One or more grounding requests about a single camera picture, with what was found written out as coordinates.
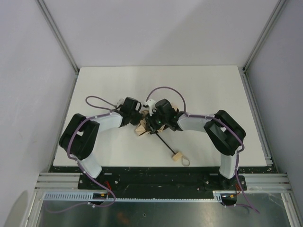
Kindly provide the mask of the beige folding umbrella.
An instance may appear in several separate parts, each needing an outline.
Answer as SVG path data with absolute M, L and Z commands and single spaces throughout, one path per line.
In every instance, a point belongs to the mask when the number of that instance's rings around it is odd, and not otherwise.
M 142 135 L 152 135 L 155 134 L 158 139 L 160 139 L 164 145 L 172 152 L 172 160 L 174 162 L 179 161 L 182 166 L 189 167 L 190 166 L 190 160 L 184 156 L 180 151 L 175 151 L 172 149 L 172 147 L 160 136 L 160 133 L 164 131 L 165 126 L 161 126 L 158 130 L 152 131 L 151 128 L 148 128 L 147 118 L 150 116 L 148 110 L 142 110 L 141 114 L 143 115 L 143 119 L 140 120 L 139 124 L 136 126 L 135 133 L 138 136 Z

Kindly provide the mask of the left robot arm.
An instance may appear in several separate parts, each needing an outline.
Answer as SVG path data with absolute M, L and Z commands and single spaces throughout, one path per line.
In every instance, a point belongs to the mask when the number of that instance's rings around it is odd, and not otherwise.
M 108 113 L 91 117 L 75 114 L 62 133 L 59 146 L 66 151 L 69 159 L 77 163 L 83 173 L 96 179 L 102 172 L 101 165 L 93 155 L 97 135 L 128 124 L 136 126 L 143 118 L 141 108 L 141 102 L 126 97 L 113 105 L 113 109 L 103 108 Z

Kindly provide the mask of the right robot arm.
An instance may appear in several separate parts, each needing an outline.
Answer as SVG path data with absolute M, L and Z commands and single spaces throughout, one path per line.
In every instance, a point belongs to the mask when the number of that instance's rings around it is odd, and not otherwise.
M 191 114 L 174 109 L 167 99 L 158 102 L 149 99 L 144 107 L 148 110 L 145 116 L 147 131 L 157 133 L 161 128 L 169 128 L 205 133 L 221 154 L 220 175 L 229 180 L 236 175 L 246 132 L 225 110 L 211 115 Z

